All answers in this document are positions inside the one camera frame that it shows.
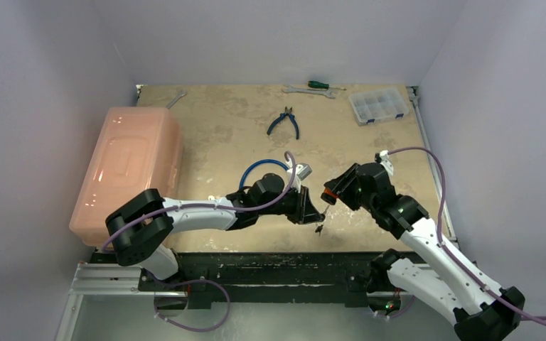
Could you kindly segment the orange black padlock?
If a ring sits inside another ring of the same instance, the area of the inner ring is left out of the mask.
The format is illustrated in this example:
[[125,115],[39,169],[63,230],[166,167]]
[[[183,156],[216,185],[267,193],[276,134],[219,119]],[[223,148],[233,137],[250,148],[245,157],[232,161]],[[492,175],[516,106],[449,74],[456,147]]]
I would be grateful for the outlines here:
[[328,205],[335,205],[338,199],[338,195],[329,188],[324,188],[321,199]]

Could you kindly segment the black-headed key bunch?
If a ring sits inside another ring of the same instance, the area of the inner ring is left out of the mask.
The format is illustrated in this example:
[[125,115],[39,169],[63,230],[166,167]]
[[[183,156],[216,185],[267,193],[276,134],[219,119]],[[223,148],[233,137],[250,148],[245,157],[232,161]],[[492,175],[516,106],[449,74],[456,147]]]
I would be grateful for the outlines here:
[[330,208],[330,205],[327,205],[325,210],[321,213],[321,221],[316,223],[315,233],[318,236],[321,236],[321,233],[325,226],[326,215],[328,213],[329,208]]

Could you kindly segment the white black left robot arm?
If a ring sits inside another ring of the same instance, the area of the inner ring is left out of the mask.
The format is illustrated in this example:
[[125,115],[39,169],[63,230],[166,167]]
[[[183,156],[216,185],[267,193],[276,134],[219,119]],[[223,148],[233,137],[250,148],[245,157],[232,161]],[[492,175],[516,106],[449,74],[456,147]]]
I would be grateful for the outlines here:
[[109,237],[102,248],[111,246],[120,266],[138,265],[173,291],[183,283],[183,271],[174,251],[164,246],[170,234],[244,229],[263,215],[284,215],[293,224],[325,220],[307,187],[286,185],[282,177],[268,173],[215,200],[174,200],[161,197],[156,189],[144,190],[106,218]]

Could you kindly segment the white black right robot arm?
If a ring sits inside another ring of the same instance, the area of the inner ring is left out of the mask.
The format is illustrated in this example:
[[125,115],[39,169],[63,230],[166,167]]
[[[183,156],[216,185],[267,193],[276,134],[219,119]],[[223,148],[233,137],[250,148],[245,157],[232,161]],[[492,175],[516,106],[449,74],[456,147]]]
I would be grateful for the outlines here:
[[370,263],[367,292],[405,289],[445,317],[460,340],[504,340],[519,326],[520,317],[508,305],[522,308],[524,295],[479,271],[413,197],[396,192],[382,164],[353,164],[325,183],[321,197],[330,205],[340,200],[351,210],[366,210],[430,267],[420,270],[403,253],[388,249]]

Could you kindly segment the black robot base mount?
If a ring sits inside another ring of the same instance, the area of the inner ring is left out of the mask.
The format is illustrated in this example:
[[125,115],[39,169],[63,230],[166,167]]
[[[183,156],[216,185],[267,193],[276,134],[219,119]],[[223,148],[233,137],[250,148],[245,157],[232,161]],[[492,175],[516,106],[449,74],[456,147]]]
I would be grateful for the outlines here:
[[182,298],[192,309],[212,303],[319,303],[347,308],[397,310],[410,301],[391,284],[368,290],[371,262],[365,252],[182,252],[181,271],[157,283],[138,266],[120,267],[114,256],[94,254],[90,265],[105,270],[110,284],[128,283],[130,293]]

